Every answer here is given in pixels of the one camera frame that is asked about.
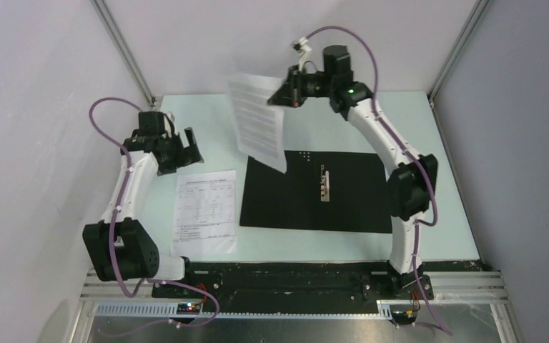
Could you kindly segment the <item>printed white paper sheet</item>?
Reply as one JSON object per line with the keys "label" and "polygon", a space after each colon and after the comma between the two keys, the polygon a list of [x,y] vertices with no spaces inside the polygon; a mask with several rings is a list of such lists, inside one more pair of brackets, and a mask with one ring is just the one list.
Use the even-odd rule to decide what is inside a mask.
{"label": "printed white paper sheet", "polygon": [[238,73],[227,78],[239,151],[284,174],[284,110],[267,103],[281,85],[281,79],[254,74]]}

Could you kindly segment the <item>metal folder clip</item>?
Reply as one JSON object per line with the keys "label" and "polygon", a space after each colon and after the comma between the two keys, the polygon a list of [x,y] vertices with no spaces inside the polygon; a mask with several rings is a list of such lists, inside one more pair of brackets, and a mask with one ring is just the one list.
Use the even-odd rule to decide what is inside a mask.
{"label": "metal folder clip", "polygon": [[320,201],[330,202],[330,173],[324,164],[320,166]]}

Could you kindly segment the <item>red and black folder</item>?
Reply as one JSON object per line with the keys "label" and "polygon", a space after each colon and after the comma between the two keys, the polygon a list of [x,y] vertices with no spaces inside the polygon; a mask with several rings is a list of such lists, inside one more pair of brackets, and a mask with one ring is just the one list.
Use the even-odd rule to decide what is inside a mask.
{"label": "red and black folder", "polygon": [[[287,172],[250,157],[242,227],[389,234],[385,167],[375,153],[285,152]],[[320,201],[320,166],[330,173],[330,202]]]}

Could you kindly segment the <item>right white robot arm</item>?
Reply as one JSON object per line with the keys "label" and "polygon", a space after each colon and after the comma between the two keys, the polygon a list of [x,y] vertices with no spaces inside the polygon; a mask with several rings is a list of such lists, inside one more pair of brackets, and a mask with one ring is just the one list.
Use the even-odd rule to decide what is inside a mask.
{"label": "right white robot arm", "polygon": [[355,81],[350,70],[309,73],[295,64],[267,103],[299,108],[308,98],[325,97],[333,112],[364,136],[389,175],[386,186],[390,214],[401,221],[401,226],[392,231],[386,285],[392,296],[405,298],[420,278],[420,225],[425,223],[428,209],[437,214],[437,159],[419,154],[403,139],[379,105],[375,92]]}

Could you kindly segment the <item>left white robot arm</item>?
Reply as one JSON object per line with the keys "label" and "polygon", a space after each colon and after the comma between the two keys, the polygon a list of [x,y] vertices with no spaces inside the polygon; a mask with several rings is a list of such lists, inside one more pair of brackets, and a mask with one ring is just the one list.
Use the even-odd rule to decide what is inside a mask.
{"label": "left white robot arm", "polygon": [[119,150],[121,166],[109,205],[97,223],[84,227],[82,238],[99,280],[169,280],[176,295],[189,297],[197,288],[197,278],[186,271],[188,258],[161,253],[155,229],[142,224],[138,216],[156,177],[201,163],[203,158],[192,128],[184,130],[189,142],[185,145],[171,116],[143,111],[138,122]]}

